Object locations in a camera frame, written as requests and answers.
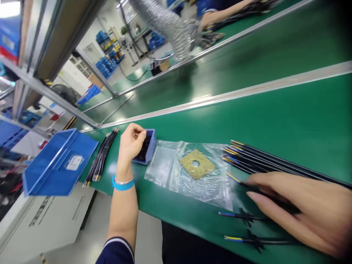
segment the forearm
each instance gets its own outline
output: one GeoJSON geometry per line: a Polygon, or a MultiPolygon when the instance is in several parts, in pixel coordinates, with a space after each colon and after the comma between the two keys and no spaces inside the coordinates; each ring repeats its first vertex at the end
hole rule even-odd
{"type": "Polygon", "coordinates": [[[242,8],[244,8],[245,6],[247,6],[253,1],[255,0],[243,0],[227,9],[216,11],[213,13],[205,13],[201,21],[201,26],[204,29],[210,23],[221,22],[226,18],[232,16],[233,14],[237,13],[238,11],[240,11],[242,8]]]}
{"type": "MultiPolygon", "coordinates": [[[[116,171],[116,181],[127,182],[133,178],[130,161],[119,159],[116,171]]],[[[132,249],[135,249],[138,219],[138,203],[136,188],[126,191],[114,189],[111,202],[110,224],[108,238],[123,237],[132,249]]]]}

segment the blue wristband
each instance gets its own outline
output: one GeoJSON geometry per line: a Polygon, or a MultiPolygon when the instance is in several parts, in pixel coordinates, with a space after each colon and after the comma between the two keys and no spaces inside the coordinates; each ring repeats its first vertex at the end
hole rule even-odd
{"type": "Polygon", "coordinates": [[[133,185],[135,184],[135,180],[132,179],[132,181],[130,181],[129,183],[127,184],[118,184],[116,181],[115,181],[115,177],[116,175],[112,178],[112,182],[113,182],[113,187],[118,190],[118,191],[126,191],[126,190],[129,190],[133,187],[133,185]]]}

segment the person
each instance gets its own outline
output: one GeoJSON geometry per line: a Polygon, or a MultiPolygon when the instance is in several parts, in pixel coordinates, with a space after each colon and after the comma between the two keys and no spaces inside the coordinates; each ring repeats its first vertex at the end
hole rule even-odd
{"type": "MultiPolygon", "coordinates": [[[[140,152],[145,138],[146,131],[137,124],[129,124],[121,135],[107,242],[97,264],[134,263],[138,203],[132,159],[140,152]]],[[[250,175],[247,184],[259,186],[261,191],[300,209],[299,214],[291,215],[269,198],[247,192],[264,214],[297,240],[333,257],[343,256],[351,235],[352,191],[334,183],[280,172],[250,175]]],[[[164,264],[250,263],[175,228],[162,223],[164,264]]]]}
{"type": "Polygon", "coordinates": [[[210,23],[218,23],[240,11],[256,0],[209,0],[201,20],[204,30],[210,23]]]}

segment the fingernail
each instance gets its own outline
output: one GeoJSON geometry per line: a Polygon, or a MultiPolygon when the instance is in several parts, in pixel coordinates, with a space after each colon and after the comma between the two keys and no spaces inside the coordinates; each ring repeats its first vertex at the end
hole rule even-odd
{"type": "Polygon", "coordinates": [[[260,201],[262,199],[262,195],[256,192],[247,192],[249,198],[251,198],[254,202],[260,201]]]}

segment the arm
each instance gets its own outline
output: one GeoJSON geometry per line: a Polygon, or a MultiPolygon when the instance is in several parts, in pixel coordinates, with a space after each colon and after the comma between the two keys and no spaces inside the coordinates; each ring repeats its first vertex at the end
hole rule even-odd
{"type": "MultiPolygon", "coordinates": [[[[140,152],[146,131],[137,124],[129,124],[121,135],[115,180],[127,182],[133,178],[132,159],[140,152]]],[[[136,188],[126,191],[114,189],[111,202],[110,224],[107,239],[122,237],[131,246],[136,247],[138,203],[136,188]]]]}
{"type": "Polygon", "coordinates": [[[253,1],[254,0],[243,0],[227,9],[216,11],[216,12],[205,13],[201,20],[202,29],[205,29],[207,25],[210,23],[218,23],[223,21],[224,19],[237,13],[238,11],[240,11],[242,8],[244,8],[246,5],[250,4],[253,1]]]}

